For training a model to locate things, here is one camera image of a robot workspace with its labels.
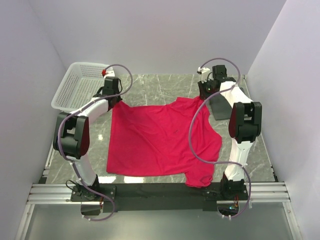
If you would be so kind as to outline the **white perforated plastic basket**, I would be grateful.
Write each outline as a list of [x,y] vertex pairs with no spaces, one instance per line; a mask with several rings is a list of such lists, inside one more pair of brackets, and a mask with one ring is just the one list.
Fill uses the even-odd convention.
[[104,85],[102,71],[107,64],[74,62],[67,69],[51,101],[51,107],[70,113],[91,101]]

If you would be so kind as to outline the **crimson red t-shirt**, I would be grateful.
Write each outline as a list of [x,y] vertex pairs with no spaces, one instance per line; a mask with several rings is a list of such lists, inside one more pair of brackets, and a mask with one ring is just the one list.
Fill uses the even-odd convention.
[[184,174],[187,186],[208,186],[222,147],[209,116],[199,97],[178,97],[166,105],[117,103],[112,109],[106,171],[129,177]]

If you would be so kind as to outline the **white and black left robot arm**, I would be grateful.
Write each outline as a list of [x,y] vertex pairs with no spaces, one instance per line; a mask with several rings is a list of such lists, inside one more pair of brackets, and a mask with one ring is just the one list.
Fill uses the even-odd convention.
[[61,112],[57,116],[53,148],[67,160],[77,177],[74,194],[94,201],[103,198],[98,176],[92,169],[88,150],[90,147],[90,124],[109,112],[122,98],[121,80],[115,76],[104,78],[91,101],[73,112]]

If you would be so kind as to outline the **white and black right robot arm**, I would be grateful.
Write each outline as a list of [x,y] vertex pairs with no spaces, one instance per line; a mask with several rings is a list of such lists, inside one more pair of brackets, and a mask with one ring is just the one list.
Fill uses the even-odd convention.
[[245,95],[233,77],[227,76],[224,65],[216,65],[210,70],[199,67],[199,95],[202,100],[215,93],[226,100],[230,109],[228,132],[231,137],[229,163],[220,181],[219,193],[226,200],[242,194],[245,188],[245,171],[250,149],[261,134],[262,104]]

